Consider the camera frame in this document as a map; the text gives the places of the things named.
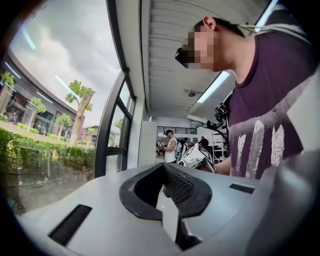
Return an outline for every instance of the black vent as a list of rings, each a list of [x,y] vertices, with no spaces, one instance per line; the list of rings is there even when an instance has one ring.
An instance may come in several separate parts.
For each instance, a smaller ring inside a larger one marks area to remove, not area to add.
[[[66,246],[77,229],[88,216],[91,207],[79,204],[74,210],[48,235],[52,240]]]
[[[233,183],[229,186],[229,188],[234,189],[234,190],[238,190],[238,191],[242,191],[248,194],[252,194],[255,191],[255,188],[252,186],[246,186],[246,185],[242,185],[242,184],[237,184],[237,183]]]
[[[166,168],[165,172],[167,179],[164,184],[165,190],[176,207],[179,207],[193,195],[195,186],[172,170]]]

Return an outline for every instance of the sky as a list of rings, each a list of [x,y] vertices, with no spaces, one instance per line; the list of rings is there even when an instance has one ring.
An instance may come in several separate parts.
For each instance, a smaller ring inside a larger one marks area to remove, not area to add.
[[[92,112],[84,127],[99,125],[121,68],[115,50],[105,0],[48,0],[46,8],[27,19],[10,48],[23,66],[49,91],[66,102],[66,85],[81,81],[95,91]],[[77,110],[76,102],[66,102]],[[116,111],[113,122],[123,117]]]

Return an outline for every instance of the black rubber slot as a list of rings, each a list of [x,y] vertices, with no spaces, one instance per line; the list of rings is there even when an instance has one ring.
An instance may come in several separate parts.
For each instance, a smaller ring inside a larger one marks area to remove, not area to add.
[[[66,246],[77,229],[84,222],[91,207],[79,204],[73,209],[69,215],[48,235],[52,240],[56,241],[62,246]]]
[[[229,186],[229,188],[234,189],[234,190],[238,190],[238,191],[242,191],[248,194],[252,194],[255,191],[255,188],[252,186],[246,186],[246,185],[242,185],[242,184],[237,184],[237,183],[233,183]]]
[[[187,250],[193,246],[196,246],[201,243],[194,235],[189,235],[185,222],[179,218],[178,226],[176,231],[175,243],[180,247],[181,250]]]
[[[156,206],[164,173],[164,166],[159,164],[127,179],[119,191],[122,204],[138,218],[162,221],[162,212]]]
[[[173,165],[162,164],[126,180],[120,187],[120,200],[138,218],[162,221],[162,212],[156,206],[163,185],[181,218],[200,215],[212,197],[212,191],[204,181]]]

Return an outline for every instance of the gray machine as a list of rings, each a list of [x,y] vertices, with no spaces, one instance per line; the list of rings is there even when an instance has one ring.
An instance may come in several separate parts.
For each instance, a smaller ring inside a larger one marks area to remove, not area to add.
[[[151,164],[91,180],[20,223],[49,255],[268,255],[317,203],[319,164],[320,151],[305,152],[260,180]],[[175,242],[155,208],[163,185],[179,210]]]

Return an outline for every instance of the ceiling panel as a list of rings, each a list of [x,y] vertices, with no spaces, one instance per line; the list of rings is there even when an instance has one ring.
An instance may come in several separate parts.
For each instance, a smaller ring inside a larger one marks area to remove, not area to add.
[[[177,48],[188,31],[204,16],[221,17],[235,23],[254,24],[268,0],[151,0],[148,37],[148,91],[150,112],[187,117],[200,94],[188,97],[184,90],[204,92],[218,73],[186,69],[175,60]],[[234,88],[230,76],[195,113],[213,114],[214,107]]]

